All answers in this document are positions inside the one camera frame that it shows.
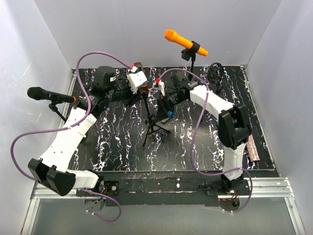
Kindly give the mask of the black stand for black mic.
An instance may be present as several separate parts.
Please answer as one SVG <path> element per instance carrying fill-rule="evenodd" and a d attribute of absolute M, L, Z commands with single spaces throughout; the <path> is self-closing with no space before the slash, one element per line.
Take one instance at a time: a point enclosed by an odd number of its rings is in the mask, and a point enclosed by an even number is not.
<path fill-rule="evenodd" d="M 62 104 L 62 103 L 64 103 L 63 99 L 62 98 L 57 98 L 55 101 L 51 101 L 51 103 L 48 105 L 48 107 L 49 107 L 49 109 L 52 112 L 55 112 L 61 118 L 61 120 L 66 122 L 67 119 L 59 112 L 59 110 L 58 110 L 58 108 L 56 106 L 56 105 Z"/>

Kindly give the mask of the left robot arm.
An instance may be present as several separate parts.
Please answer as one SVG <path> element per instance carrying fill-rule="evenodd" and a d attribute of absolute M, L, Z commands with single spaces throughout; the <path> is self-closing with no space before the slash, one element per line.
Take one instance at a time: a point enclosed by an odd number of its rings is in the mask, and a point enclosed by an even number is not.
<path fill-rule="evenodd" d="M 73 104 L 68 118 L 63 119 L 63 130 L 39 159 L 31 159 L 28 163 L 35 181 L 60 196 L 81 188 L 87 188 L 94 196 L 103 192 L 102 178 L 92 170 L 69 170 L 70 159 L 109 103 L 122 101 L 133 105 L 147 84 L 140 62 L 134 63 L 129 74 L 121 79 L 117 77 L 116 70 L 109 66 L 98 67 L 93 77 L 94 80 L 84 86 L 86 94 L 80 96 L 52 93 L 40 87 L 32 87 L 27 91 L 33 99 L 50 100 L 51 106 Z"/>

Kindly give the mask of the black tripod stand blue mic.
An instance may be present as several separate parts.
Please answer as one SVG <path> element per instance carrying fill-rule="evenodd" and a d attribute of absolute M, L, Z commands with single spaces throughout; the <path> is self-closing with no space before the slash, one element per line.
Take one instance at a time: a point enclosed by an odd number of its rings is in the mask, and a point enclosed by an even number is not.
<path fill-rule="evenodd" d="M 148 101 L 147 101 L 147 98 L 148 98 L 148 93 L 143 90 L 143 89 L 140 89 L 139 90 L 140 92 L 140 97 L 141 99 L 144 100 L 144 105 L 145 105 L 145 109 L 146 109 L 146 113 L 147 113 L 147 120 L 145 120 L 145 124 L 147 126 L 147 131 L 145 133 L 145 138 L 144 138 L 144 142 L 142 144 L 143 147 L 145 147 L 146 145 L 146 141 L 147 141 L 147 137 L 149 135 L 153 135 L 155 134 L 157 131 L 164 131 L 168 134 L 171 134 L 171 131 L 170 130 L 167 130 L 161 126 L 159 126 L 156 121 L 155 121 L 155 117 L 150 113 L 150 109 L 149 109 L 149 105 L 148 105 Z"/>

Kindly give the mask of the black microphone orange tip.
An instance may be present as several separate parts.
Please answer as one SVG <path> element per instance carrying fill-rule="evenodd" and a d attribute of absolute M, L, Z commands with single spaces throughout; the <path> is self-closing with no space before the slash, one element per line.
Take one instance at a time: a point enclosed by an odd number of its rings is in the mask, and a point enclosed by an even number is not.
<path fill-rule="evenodd" d="M 30 87 L 27 90 L 27 95 L 34 100 L 50 100 L 53 102 L 60 101 L 66 103 L 74 103 L 76 101 L 76 97 L 74 96 L 47 91 L 41 87 Z"/>

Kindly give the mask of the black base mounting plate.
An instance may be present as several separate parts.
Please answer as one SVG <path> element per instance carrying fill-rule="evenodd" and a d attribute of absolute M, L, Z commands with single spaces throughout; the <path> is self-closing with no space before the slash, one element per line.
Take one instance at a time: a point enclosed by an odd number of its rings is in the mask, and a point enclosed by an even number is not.
<path fill-rule="evenodd" d="M 220 199 L 238 208 L 239 197 L 250 193 L 249 181 L 241 178 L 234 188 L 221 176 L 203 176 L 195 171 L 101 171 L 92 189 L 125 205 L 219 206 Z"/>

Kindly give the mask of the blue white toy block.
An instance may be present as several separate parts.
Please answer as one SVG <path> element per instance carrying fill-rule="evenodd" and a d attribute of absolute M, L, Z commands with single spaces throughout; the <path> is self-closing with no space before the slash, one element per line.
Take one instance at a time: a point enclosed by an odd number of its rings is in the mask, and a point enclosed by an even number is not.
<path fill-rule="evenodd" d="M 168 113 L 168 117 L 169 117 L 169 118 L 172 118 L 172 117 L 174 116 L 174 113 L 171 112 L 171 111 L 168 111 L 167 113 Z"/>

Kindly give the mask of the brown metronome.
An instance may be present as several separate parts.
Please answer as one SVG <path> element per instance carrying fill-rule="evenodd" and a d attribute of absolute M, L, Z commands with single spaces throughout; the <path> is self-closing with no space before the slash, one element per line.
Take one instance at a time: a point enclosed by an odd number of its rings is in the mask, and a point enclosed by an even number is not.
<path fill-rule="evenodd" d="M 136 87 L 138 89 L 142 89 L 145 90 L 147 92 L 147 94 L 149 93 L 149 89 L 148 89 L 148 79 L 144 73 L 143 70 L 143 66 L 141 62 L 135 62 L 134 66 L 137 67 L 136 70 L 136 75 L 135 75 L 135 79 L 134 79 L 134 84 L 136 85 Z"/>

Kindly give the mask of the black round base mic stand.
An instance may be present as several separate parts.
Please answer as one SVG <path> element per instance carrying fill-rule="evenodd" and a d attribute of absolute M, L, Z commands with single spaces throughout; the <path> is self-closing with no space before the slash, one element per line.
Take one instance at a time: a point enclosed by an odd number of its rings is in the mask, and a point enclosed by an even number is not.
<path fill-rule="evenodd" d="M 200 49 L 200 45 L 194 41 L 192 41 L 192 46 L 191 48 L 186 48 L 181 51 L 181 58 L 189 61 L 191 60 L 191 67 L 190 71 L 193 72 L 194 69 L 194 62 L 196 60 L 196 54 L 198 50 Z"/>

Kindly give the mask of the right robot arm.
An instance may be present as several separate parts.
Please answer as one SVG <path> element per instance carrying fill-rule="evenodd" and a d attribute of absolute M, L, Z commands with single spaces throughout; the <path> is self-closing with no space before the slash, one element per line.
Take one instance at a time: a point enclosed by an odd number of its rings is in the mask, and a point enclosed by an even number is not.
<path fill-rule="evenodd" d="M 217 131 L 220 143 L 224 146 L 224 166 L 221 175 L 221 188 L 226 194 L 234 194 L 244 180 L 243 154 L 251 126 L 246 106 L 236 106 L 209 90 L 202 82 L 189 80 L 184 73 L 171 76 L 174 90 L 165 93 L 165 84 L 157 79 L 152 88 L 159 90 L 156 121 L 171 118 L 175 106 L 189 100 L 213 115 L 218 121 Z"/>

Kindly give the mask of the black shock mount tripod stand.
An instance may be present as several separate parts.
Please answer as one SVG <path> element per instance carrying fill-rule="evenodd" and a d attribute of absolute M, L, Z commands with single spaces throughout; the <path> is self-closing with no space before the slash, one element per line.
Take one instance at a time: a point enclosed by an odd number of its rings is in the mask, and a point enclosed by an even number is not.
<path fill-rule="evenodd" d="M 223 89 L 222 80 L 224 77 L 224 68 L 221 63 L 213 63 L 207 71 L 207 78 L 210 83 L 216 86 L 215 94 L 219 95 Z"/>

